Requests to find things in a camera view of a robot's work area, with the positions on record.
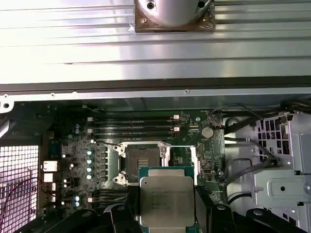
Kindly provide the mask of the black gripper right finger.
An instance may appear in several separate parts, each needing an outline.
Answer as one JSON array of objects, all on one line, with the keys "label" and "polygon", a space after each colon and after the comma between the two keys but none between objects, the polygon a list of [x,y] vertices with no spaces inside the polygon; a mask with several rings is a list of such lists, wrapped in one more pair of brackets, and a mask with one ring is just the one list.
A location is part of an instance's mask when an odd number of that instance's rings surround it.
[{"label": "black gripper right finger", "polygon": [[245,216],[228,205],[215,204],[205,186],[195,187],[195,217],[204,233],[303,233],[304,230],[264,209],[249,209]]}]

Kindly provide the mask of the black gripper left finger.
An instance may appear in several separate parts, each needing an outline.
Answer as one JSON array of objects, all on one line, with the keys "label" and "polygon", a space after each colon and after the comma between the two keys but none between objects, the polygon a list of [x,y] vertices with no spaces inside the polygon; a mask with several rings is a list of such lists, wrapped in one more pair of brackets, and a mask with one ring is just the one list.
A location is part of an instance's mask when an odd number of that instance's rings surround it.
[{"label": "black gripper left finger", "polygon": [[139,209],[139,186],[129,186],[125,203],[107,206],[102,214],[81,209],[52,227],[53,233],[139,233],[135,213]]}]

